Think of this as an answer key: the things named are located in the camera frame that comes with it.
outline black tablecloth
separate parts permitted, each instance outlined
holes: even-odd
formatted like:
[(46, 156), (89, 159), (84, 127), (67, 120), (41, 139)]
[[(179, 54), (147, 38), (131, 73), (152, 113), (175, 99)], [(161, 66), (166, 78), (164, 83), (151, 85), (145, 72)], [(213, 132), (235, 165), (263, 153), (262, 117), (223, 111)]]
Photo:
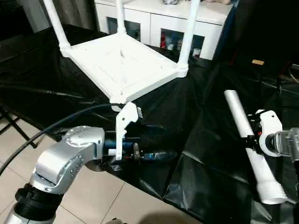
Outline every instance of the black tablecloth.
[[(72, 45), (106, 35), (73, 26), (64, 28)], [(176, 52), (154, 49), (174, 61), (178, 59)], [(0, 48), (0, 82), (1, 104), (39, 129), (77, 110), (108, 102), (69, 58), (60, 55), (52, 29)], [(81, 98), (16, 90), (20, 86)], [(141, 146), (175, 150), (177, 159), (142, 164), (108, 160), (104, 167), (204, 223), (291, 224), (297, 200), (291, 160), (267, 157), (289, 202), (261, 204), (246, 151), (223, 95), (226, 89), (238, 91), (246, 112), (272, 109), (285, 129), (299, 126), (297, 84), (277, 82), (269, 74), (247, 73), (223, 64), (200, 67), (190, 61), (187, 77), (177, 78), (134, 101), (144, 119), (128, 129), (128, 134), (130, 130), (142, 130)], [(114, 130), (115, 115), (109, 109), (95, 111), (64, 127), (90, 125)], [(160, 131), (149, 133), (145, 126), (162, 126), (165, 131), (157, 128)], [(49, 135), (58, 140), (56, 133)]]

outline white clamp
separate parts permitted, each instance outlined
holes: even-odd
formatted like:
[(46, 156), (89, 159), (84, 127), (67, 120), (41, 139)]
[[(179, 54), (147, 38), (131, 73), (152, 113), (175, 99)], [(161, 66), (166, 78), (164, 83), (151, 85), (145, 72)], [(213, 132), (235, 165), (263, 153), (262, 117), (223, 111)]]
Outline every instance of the white clamp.
[[(258, 110), (256, 113), (261, 113), (264, 110)], [(259, 139), (261, 149), (269, 156), (278, 157), (278, 153), (271, 152), (266, 146), (266, 138), (268, 135), (275, 134), (276, 132), (282, 131), (282, 124), (274, 111), (266, 111), (261, 113), (261, 127), (262, 134)]]
[(125, 128), (136, 122), (138, 117), (142, 118), (141, 109), (132, 102), (128, 102), (116, 116), (116, 160), (122, 158), (122, 139), (127, 133)]

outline tiled floor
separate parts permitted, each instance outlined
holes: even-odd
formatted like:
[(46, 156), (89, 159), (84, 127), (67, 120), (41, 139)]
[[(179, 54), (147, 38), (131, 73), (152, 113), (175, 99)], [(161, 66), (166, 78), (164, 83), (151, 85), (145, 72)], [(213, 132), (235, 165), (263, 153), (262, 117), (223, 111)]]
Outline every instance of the tiled floor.
[[(38, 132), (22, 120), (18, 124), (29, 136)], [(27, 147), (0, 177), (0, 224), (15, 203), (16, 190), (29, 180), (39, 154), (54, 143), (47, 136), (39, 141), (37, 149)], [(14, 128), (2, 134), (0, 165), (24, 142)], [(115, 217), (129, 224), (199, 224), (185, 213), (107, 172), (93, 172), (85, 167), (65, 194), (54, 223), (104, 224)]]

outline white pvc pipe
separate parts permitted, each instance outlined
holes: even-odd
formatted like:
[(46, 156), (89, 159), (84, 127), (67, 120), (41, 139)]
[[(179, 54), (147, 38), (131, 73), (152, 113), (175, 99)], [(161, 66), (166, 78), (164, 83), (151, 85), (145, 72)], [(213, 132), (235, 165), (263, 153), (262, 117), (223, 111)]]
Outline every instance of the white pvc pipe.
[[(224, 91), (224, 95), (233, 114), (241, 138), (253, 135), (253, 131), (237, 92), (234, 90), (226, 90)], [(246, 148), (246, 152), (256, 177), (256, 188), (262, 203), (278, 204), (285, 202), (287, 199), (285, 192), (280, 183), (278, 183), (273, 176), (264, 156), (257, 154), (256, 151), (251, 148)]]
[(68, 40), (65, 36), (64, 29), (62, 28), (62, 25), (59, 20), (59, 17), (56, 12), (53, 1), (52, 0), (43, 0), (43, 2), (46, 6), (46, 10), (48, 12), (48, 15), (51, 20), (52, 26), (54, 28), (55, 34), (57, 36), (60, 49), (71, 47), (70, 43), (68, 42)]
[(116, 0), (116, 11), (117, 11), (117, 32), (121, 34), (126, 33), (121, 0)]
[(181, 53), (179, 55), (178, 66), (179, 67), (187, 67), (188, 68), (188, 59), (190, 54), (190, 49), (193, 40), (193, 32), (195, 27), (195, 22), (197, 19), (197, 12), (199, 8), (200, 0), (192, 0), (189, 12), (189, 18), (187, 23), (187, 28), (184, 33)]

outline white cabinet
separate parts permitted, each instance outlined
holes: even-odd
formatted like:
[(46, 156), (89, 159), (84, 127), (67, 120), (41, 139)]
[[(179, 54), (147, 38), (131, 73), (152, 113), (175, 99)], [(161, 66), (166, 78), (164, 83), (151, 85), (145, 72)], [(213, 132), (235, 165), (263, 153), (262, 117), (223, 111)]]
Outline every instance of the white cabinet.
[[(100, 30), (108, 34), (116, 33), (116, 8), (96, 4), (96, 12)], [(125, 8), (124, 19), (128, 35), (140, 40), (141, 43), (150, 45), (150, 13)]]
[[(115, 0), (95, 0), (100, 30), (116, 32)], [(123, 0), (127, 33), (144, 44), (160, 47), (165, 38), (175, 49), (179, 44), (187, 24), (190, 2), (178, 5), (164, 5), (162, 0)], [(212, 60), (225, 21), (233, 5), (221, 3), (200, 3), (196, 19), (192, 49), (197, 48), (200, 58)]]

